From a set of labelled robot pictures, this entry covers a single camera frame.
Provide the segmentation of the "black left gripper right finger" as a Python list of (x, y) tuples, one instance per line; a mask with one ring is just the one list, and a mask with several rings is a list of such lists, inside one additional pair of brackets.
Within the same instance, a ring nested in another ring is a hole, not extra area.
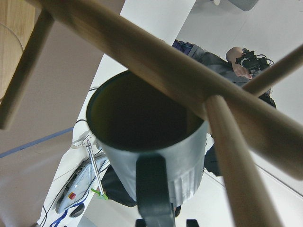
[(199, 223), (196, 219), (187, 219), (186, 227), (199, 227)]

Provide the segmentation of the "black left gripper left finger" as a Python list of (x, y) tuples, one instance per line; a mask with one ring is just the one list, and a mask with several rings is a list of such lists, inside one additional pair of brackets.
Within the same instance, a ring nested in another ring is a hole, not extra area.
[(135, 227), (147, 227), (144, 219), (137, 219), (135, 222)]

